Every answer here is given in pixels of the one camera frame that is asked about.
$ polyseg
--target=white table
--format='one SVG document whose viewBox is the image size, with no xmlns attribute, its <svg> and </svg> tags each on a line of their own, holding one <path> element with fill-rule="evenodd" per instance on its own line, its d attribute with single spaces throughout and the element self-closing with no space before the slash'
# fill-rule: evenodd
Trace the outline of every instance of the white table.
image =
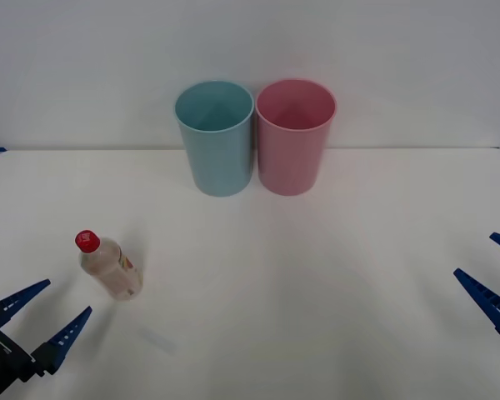
<svg viewBox="0 0 500 400">
<path fill-rule="evenodd" d="M 146 268 L 113 303 L 92 229 Z M 0 298 L 32 351 L 94 309 L 55 376 L 3 399 L 500 399 L 500 337 L 453 276 L 500 294 L 500 151 L 330 150 L 313 190 L 208 197 L 183 151 L 0 156 Z"/>
</svg>

